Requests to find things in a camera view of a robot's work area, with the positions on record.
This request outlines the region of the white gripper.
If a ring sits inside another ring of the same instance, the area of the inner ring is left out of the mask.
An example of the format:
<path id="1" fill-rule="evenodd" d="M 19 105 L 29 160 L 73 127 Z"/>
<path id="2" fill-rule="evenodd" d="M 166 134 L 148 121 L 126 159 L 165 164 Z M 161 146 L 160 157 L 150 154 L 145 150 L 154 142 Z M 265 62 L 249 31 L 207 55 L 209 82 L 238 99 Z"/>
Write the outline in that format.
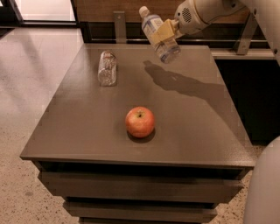
<path id="1" fill-rule="evenodd" d="M 176 10 L 175 20 L 166 19 L 150 36 L 151 43 L 157 45 L 174 39 L 180 34 L 193 35 L 207 28 L 222 16 L 223 0 L 185 0 Z"/>

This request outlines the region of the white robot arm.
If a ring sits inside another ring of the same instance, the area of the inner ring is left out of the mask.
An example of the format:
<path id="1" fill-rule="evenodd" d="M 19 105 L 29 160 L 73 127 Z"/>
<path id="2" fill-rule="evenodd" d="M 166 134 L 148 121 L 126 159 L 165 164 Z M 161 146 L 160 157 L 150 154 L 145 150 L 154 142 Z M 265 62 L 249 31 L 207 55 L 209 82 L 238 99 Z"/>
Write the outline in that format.
<path id="1" fill-rule="evenodd" d="M 269 46 L 273 61 L 220 59 L 224 86 L 209 84 L 148 65 L 147 72 L 166 91 L 204 100 L 230 122 L 226 92 L 234 103 L 249 141 L 263 147 L 248 184 L 243 224 L 279 224 L 279 0 L 238 0 L 254 13 Z"/>

